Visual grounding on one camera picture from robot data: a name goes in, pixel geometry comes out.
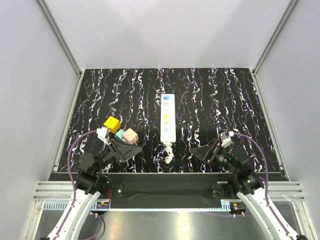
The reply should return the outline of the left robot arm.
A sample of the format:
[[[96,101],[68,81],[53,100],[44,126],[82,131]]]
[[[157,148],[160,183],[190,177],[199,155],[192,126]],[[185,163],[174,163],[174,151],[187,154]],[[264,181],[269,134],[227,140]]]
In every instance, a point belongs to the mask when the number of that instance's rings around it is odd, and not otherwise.
[[[136,144],[113,138],[101,156],[86,152],[80,157],[78,177],[72,181],[72,194],[58,223],[44,240],[77,240],[93,204],[109,190],[102,168],[112,162],[123,163],[142,151]]]

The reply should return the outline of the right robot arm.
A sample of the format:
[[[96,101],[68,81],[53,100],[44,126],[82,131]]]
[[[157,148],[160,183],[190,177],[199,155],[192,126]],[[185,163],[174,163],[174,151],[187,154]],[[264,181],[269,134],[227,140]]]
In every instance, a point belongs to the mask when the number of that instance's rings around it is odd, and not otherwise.
[[[269,240],[306,240],[305,235],[295,231],[272,202],[267,180],[255,173],[250,158],[240,147],[233,147],[228,152],[221,141],[210,143],[189,150],[198,160],[211,166],[219,166],[231,173],[227,184],[214,189],[219,196],[239,198],[250,211],[262,232]]]

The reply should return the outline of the pink cube plug adapter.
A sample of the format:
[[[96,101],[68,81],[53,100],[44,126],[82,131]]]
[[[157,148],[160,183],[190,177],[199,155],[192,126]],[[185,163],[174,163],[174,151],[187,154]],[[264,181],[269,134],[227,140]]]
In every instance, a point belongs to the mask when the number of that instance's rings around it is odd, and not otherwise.
[[[139,136],[138,134],[132,130],[131,128],[128,128],[124,133],[123,133],[123,140],[127,144],[136,144],[138,142]]]

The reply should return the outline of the yellow cube plug adapter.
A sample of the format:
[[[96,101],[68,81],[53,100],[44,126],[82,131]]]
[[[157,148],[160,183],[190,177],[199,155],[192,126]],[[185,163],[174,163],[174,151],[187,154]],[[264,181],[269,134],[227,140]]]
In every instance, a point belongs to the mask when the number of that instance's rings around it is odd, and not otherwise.
[[[121,128],[121,123],[113,116],[109,116],[104,122],[103,126],[108,128],[111,133],[116,134],[117,131]]]

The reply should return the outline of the teal round plug adapter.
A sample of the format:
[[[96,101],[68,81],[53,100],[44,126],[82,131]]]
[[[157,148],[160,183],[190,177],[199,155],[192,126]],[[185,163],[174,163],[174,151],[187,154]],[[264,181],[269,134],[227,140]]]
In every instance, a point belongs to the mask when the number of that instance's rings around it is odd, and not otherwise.
[[[120,139],[121,141],[125,141],[125,138],[124,138],[124,133],[125,131],[123,129],[119,129],[116,133],[115,133],[115,136]]]

